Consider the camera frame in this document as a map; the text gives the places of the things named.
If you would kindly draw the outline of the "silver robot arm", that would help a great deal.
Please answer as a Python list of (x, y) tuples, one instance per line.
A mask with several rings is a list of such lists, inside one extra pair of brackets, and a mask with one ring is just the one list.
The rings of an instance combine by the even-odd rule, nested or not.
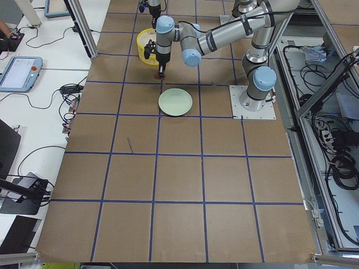
[(148, 0), (149, 13), (152, 15), (152, 28), (157, 26), (157, 20), (161, 16), (161, 13), (167, 9), (167, 1), (164, 1), (164, 9), (161, 8), (161, 0)]
[(274, 25), (274, 1), (263, 1), (254, 10), (200, 34), (194, 24), (175, 22), (170, 16), (160, 16), (155, 28), (157, 37), (154, 53), (158, 61), (156, 78), (165, 78), (165, 68), (171, 59), (172, 43), (179, 42), (183, 62), (196, 67), (202, 57), (236, 40)]

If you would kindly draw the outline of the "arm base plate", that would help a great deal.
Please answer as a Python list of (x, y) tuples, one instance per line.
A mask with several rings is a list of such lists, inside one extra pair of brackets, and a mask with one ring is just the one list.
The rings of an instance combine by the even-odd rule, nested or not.
[(234, 119), (276, 120), (272, 96), (268, 92), (264, 100), (254, 100), (247, 95), (247, 85), (230, 85), (232, 117)]
[(228, 24), (232, 21), (240, 21), (240, 17), (234, 17), (232, 15), (220, 15), (220, 25)]

